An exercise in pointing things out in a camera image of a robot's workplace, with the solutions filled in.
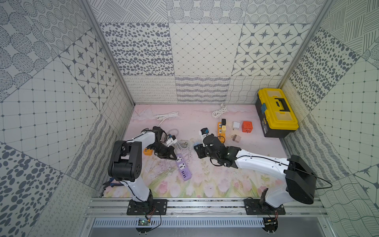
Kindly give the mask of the large orange power strip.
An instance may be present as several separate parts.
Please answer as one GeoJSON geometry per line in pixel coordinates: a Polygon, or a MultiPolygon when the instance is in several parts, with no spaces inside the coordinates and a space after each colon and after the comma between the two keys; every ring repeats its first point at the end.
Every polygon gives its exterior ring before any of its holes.
{"type": "Polygon", "coordinates": [[[143,151],[143,153],[144,153],[145,156],[152,156],[153,153],[154,153],[154,151],[151,150],[151,149],[145,149],[145,150],[143,151]]]}

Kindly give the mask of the small orange power strip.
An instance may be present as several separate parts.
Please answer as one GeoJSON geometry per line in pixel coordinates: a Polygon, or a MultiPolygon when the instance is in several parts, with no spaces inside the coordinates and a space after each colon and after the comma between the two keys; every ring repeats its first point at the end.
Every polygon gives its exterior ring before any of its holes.
{"type": "Polygon", "coordinates": [[[222,132],[222,122],[218,122],[218,139],[224,144],[226,141],[226,132],[222,132]]]}

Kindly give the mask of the purple power strip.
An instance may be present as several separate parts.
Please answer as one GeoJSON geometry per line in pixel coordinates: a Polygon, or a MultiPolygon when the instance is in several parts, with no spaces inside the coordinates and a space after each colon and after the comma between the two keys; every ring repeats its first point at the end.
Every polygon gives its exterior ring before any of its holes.
{"type": "Polygon", "coordinates": [[[192,173],[189,170],[189,167],[187,166],[184,156],[182,154],[176,155],[176,165],[179,169],[179,173],[181,174],[184,181],[188,181],[192,178],[192,173]]]}

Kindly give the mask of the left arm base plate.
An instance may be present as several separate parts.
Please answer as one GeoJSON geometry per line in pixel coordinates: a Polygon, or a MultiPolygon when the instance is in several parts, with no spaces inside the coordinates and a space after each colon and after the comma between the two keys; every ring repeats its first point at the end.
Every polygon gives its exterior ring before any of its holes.
{"type": "Polygon", "coordinates": [[[127,215],[165,215],[167,204],[167,199],[153,199],[148,202],[131,200],[128,204],[127,215]]]}

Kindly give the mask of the white charger plug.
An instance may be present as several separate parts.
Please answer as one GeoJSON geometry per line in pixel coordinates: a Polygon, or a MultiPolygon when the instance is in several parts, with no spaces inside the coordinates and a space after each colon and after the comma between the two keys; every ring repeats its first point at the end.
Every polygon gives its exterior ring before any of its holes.
{"type": "Polygon", "coordinates": [[[239,130],[239,128],[240,128],[240,122],[234,121],[232,129],[233,130],[239,130]]]}

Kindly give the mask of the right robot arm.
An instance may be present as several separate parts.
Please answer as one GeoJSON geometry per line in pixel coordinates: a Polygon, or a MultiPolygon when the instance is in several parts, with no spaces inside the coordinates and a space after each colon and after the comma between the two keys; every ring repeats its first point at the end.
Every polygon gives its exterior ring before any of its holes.
{"type": "Polygon", "coordinates": [[[280,180],[282,184],[262,192],[262,207],[275,209],[292,201],[314,203],[317,177],[299,156],[273,158],[255,154],[240,147],[225,146],[214,134],[202,135],[202,143],[193,148],[200,159],[209,157],[223,167],[254,170],[280,180]]]}

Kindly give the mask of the pink charger plug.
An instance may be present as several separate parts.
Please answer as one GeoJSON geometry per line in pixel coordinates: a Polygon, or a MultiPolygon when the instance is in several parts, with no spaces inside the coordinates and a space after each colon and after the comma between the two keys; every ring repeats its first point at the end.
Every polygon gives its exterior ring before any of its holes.
{"type": "Polygon", "coordinates": [[[241,141],[241,137],[239,135],[236,135],[236,134],[232,135],[231,139],[232,139],[232,141],[234,141],[236,143],[239,143],[241,141]]]}

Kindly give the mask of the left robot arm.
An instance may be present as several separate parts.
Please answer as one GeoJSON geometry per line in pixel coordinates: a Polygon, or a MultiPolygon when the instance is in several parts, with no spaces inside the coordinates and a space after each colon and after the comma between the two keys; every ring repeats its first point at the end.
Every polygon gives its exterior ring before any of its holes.
{"type": "Polygon", "coordinates": [[[151,190],[140,177],[142,171],[142,155],[145,149],[153,150],[160,159],[176,161],[175,148],[161,141],[167,133],[159,126],[144,129],[140,135],[127,141],[118,140],[114,143],[108,174],[132,193],[132,207],[148,212],[153,209],[154,201],[151,190]]]}

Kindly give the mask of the red cube adapter plug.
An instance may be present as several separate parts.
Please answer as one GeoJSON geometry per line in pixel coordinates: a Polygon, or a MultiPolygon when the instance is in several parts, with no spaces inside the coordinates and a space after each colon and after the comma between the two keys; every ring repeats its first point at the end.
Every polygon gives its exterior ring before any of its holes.
{"type": "Polygon", "coordinates": [[[252,122],[251,121],[243,121],[241,128],[242,128],[242,132],[251,133],[253,130],[252,122]]]}

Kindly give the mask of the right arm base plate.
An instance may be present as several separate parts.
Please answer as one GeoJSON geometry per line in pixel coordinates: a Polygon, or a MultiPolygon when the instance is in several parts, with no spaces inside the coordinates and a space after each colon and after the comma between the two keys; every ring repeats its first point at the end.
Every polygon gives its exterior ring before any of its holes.
{"type": "Polygon", "coordinates": [[[285,215],[286,211],[284,209],[284,206],[281,205],[278,208],[271,207],[270,205],[263,203],[260,203],[259,199],[254,198],[246,198],[243,200],[244,202],[244,208],[247,215],[285,215]]]}

